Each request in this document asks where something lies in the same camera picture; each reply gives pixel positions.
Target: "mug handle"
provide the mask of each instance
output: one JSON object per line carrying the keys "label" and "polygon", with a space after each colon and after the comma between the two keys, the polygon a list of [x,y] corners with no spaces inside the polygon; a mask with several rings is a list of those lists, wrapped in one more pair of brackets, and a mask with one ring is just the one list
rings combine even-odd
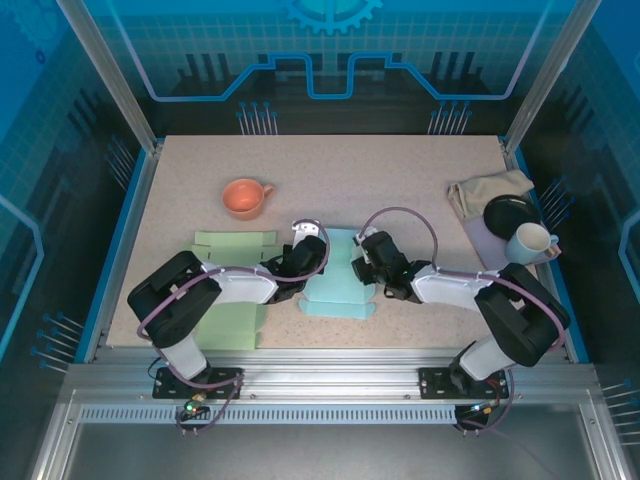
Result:
{"label": "mug handle", "polygon": [[273,185],[265,185],[264,187],[262,187],[262,189],[264,190],[265,200],[268,200],[270,197],[273,196],[274,193],[276,193],[276,187],[274,187]]}

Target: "light blue mug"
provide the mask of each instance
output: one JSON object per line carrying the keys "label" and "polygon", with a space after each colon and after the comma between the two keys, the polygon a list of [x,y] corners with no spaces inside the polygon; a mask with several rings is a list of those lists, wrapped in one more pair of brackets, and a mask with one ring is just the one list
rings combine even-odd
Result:
{"label": "light blue mug", "polygon": [[551,235],[546,228],[537,223],[523,223],[507,244],[507,260],[527,265],[534,261],[547,248],[558,243],[558,236]]}

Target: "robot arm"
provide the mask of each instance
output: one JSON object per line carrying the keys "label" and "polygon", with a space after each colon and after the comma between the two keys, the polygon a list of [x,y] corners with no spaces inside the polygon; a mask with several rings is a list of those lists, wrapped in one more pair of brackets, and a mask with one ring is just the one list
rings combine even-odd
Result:
{"label": "robot arm", "polygon": [[[495,281],[444,272],[425,260],[409,262],[388,233],[372,227],[354,241],[363,253],[352,262],[356,276],[364,284],[384,285],[387,298],[444,303],[482,314],[491,335],[466,347],[449,367],[451,382],[460,392],[513,364],[536,365],[558,339],[557,328],[541,309]],[[564,328],[569,326],[564,308],[522,265],[485,273],[523,288],[549,307]]]}
{"label": "robot arm", "polygon": [[[288,300],[304,289],[306,281],[278,282],[256,273],[285,278],[306,275],[319,267],[325,251],[326,244],[317,237],[317,227],[298,231],[293,247],[282,257],[251,267],[253,272],[222,271],[189,288],[146,326],[147,334],[183,378],[207,383],[210,367],[196,345],[194,328],[209,307],[223,303],[273,304]],[[201,263],[190,251],[180,252],[138,285],[129,294],[127,302],[142,321],[172,292],[214,268],[212,264]]]}

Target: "black mounting plate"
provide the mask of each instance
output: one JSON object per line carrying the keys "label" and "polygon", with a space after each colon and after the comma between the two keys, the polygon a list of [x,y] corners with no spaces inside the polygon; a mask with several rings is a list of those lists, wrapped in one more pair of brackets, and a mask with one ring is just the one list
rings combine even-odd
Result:
{"label": "black mounting plate", "polygon": [[420,398],[423,400],[493,400],[496,398],[496,391],[487,380],[498,382],[501,400],[509,398],[509,387],[503,370],[491,374],[486,380],[473,382],[469,394],[465,395],[451,382],[449,368],[418,369]]}
{"label": "black mounting plate", "polygon": [[[209,379],[207,383],[218,383],[228,380],[230,378],[236,377],[242,374],[241,368],[212,368],[211,375],[209,375]],[[229,385],[225,385],[224,387],[216,388],[210,392],[207,392],[207,400],[215,400],[222,399],[226,400],[231,395],[231,391],[233,390],[233,383]],[[236,394],[233,396],[234,399],[240,398],[240,390],[238,389]],[[193,395],[198,392],[201,392],[202,389],[192,388],[180,380],[178,380],[171,371],[164,367],[159,368],[156,372],[156,381],[153,386],[153,392],[151,396],[156,399],[177,399],[177,400],[188,400]]]}

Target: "light blue cloth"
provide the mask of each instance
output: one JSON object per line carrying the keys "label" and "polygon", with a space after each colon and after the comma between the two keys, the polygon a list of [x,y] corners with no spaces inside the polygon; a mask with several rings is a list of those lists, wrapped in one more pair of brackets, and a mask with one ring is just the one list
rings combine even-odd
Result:
{"label": "light blue cloth", "polygon": [[356,252],[353,237],[357,232],[327,229],[331,242],[329,262],[323,275],[315,275],[307,281],[302,292],[306,299],[298,302],[307,315],[364,320],[375,311],[375,304],[368,303],[376,292],[375,285],[364,286],[351,267]]}

